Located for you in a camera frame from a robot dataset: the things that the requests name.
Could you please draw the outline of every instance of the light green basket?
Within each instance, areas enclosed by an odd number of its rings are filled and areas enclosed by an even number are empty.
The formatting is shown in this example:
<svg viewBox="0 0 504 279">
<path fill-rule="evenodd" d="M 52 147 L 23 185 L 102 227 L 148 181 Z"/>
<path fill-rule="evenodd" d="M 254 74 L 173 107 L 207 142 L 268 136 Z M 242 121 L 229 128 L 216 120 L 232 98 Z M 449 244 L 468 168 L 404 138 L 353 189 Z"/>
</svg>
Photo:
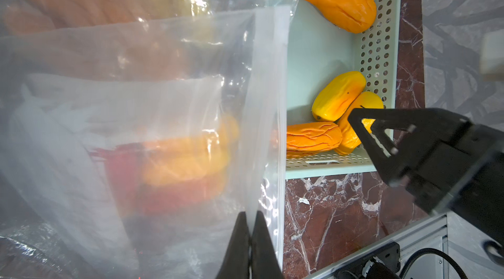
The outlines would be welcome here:
<svg viewBox="0 0 504 279">
<path fill-rule="evenodd" d="M 375 92 L 386 108 L 394 108 L 401 0 L 375 0 L 375 3 L 378 9 L 375 23 L 363 33 L 352 34 L 300 0 L 289 36 L 287 125 L 316 121 L 311 110 L 318 92 L 337 75 L 348 71 L 361 71 L 367 79 L 365 91 Z M 347 156 L 331 150 L 287 159 L 286 164 L 287 179 L 376 170 L 362 145 Z"/>
</svg>

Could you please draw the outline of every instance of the red marble surface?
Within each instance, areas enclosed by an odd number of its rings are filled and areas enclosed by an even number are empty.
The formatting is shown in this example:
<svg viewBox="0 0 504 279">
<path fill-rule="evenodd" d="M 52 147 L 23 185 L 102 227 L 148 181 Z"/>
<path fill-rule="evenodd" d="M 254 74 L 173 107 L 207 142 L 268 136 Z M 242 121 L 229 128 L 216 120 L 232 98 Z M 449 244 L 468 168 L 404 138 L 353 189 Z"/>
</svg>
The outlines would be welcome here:
<svg viewBox="0 0 504 279">
<path fill-rule="evenodd" d="M 396 108 L 425 107 L 422 38 L 421 0 L 401 0 Z M 285 194 L 283 271 L 292 279 L 426 216 L 376 172 L 289 180 Z"/>
</svg>

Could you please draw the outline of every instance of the gray patterned floor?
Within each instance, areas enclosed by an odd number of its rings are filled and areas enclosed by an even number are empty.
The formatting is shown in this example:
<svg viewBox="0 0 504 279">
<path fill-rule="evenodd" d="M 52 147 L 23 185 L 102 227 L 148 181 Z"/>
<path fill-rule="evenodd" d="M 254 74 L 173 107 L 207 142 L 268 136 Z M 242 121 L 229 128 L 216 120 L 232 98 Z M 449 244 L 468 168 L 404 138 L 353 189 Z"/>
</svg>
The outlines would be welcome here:
<svg viewBox="0 0 504 279">
<path fill-rule="evenodd" d="M 483 81 L 485 33 L 504 28 L 504 0 L 422 0 L 425 103 L 504 130 L 504 83 Z"/>
</svg>

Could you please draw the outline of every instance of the metal frame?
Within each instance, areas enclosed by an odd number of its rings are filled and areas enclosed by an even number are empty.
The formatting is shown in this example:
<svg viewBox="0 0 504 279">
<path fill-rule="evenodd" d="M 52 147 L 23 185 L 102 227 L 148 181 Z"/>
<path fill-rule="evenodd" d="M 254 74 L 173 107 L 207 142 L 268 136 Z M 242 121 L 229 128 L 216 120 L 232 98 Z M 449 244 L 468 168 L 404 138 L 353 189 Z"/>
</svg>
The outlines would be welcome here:
<svg viewBox="0 0 504 279">
<path fill-rule="evenodd" d="M 406 257 L 409 257 L 416 250 L 425 247 L 425 245 L 431 243 L 433 240 L 439 237 L 443 241 L 443 251 L 445 253 L 448 253 L 448 221 L 446 214 L 436 215 L 434 217 L 425 218 L 418 222 L 415 222 L 399 232 L 390 234 L 380 241 L 364 247 L 363 249 L 351 254 L 350 256 L 345 257 L 315 273 L 312 273 L 305 279 L 334 279 L 334 274 L 341 267 L 348 265 L 349 263 L 363 257 L 369 252 L 374 251 L 390 242 L 397 242 L 401 247 L 402 267 L 402 264 L 406 261 Z M 448 263 L 444 261 L 443 272 L 444 278 L 448 278 Z"/>
</svg>

